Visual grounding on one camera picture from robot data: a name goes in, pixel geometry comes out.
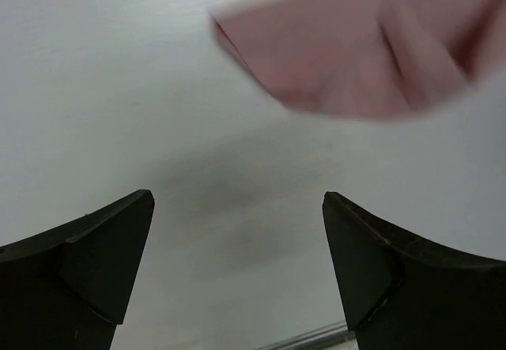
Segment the pink trousers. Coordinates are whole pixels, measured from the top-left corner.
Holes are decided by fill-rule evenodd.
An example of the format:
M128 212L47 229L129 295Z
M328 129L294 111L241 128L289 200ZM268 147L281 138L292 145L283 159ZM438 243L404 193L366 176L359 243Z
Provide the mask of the pink trousers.
M277 102L329 115L425 111L505 60L505 0L273 0L213 24Z

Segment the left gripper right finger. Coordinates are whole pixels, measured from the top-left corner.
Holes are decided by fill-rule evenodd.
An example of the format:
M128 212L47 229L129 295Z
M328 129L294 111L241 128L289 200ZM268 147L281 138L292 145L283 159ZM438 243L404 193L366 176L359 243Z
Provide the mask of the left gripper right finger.
M359 348L504 348L503 261L434 243L335 192L323 220Z

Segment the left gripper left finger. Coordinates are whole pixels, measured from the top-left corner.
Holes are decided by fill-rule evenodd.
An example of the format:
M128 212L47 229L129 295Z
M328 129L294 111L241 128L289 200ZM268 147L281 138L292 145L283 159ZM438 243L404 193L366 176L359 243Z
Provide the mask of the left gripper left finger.
M109 349L123 324L155 202L138 190L1 248L4 350Z

